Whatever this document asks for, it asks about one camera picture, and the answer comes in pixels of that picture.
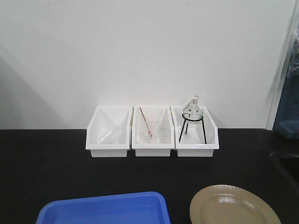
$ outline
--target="black wire stand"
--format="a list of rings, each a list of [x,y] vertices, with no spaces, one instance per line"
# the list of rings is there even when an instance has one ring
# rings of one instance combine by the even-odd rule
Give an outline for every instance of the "black wire stand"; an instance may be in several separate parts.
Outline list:
[[[178,142],[181,141],[182,134],[184,132],[185,123],[188,120],[188,121],[201,121],[201,123],[202,123],[202,130],[204,131],[205,144],[206,144],[206,130],[205,130],[205,124],[204,124],[204,117],[202,116],[201,119],[199,119],[199,120],[190,120],[188,118],[185,118],[184,114],[182,114],[182,117],[184,118],[184,123],[183,123],[183,127],[182,127],[182,130],[181,130],[181,134],[179,136]],[[187,131],[188,131],[188,123],[187,123],[187,126],[186,126],[186,132],[185,132],[185,134],[187,134]]]

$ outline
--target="plate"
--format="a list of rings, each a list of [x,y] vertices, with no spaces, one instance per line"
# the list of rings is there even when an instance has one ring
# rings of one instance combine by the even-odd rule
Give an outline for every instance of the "plate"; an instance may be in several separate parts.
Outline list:
[[[281,224],[258,196],[230,185],[200,190],[190,204],[192,224]]]

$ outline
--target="plastic bag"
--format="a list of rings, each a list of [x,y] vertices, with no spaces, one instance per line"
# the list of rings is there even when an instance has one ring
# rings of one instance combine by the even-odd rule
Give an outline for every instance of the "plastic bag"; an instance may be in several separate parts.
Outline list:
[[[292,52],[292,59],[289,64],[289,69],[286,76],[288,78],[299,76],[299,30],[297,30],[296,33],[296,39]]]

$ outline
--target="sink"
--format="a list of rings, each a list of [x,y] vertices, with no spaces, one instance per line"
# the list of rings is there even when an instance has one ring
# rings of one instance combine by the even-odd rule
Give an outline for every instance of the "sink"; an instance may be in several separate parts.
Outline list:
[[[299,193],[299,154],[272,153],[271,159]]]
[[[287,171],[292,175],[297,183],[299,183],[299,157],[286,157],[281,158],[280,162],[286,168]]]

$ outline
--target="blue plastic tray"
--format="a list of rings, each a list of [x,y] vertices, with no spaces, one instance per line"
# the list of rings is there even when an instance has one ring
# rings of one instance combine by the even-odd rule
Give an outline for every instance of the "blue plastic tray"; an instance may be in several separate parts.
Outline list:
[[[163,196],[142,192],[54,201],[36,224],[170,224]]]

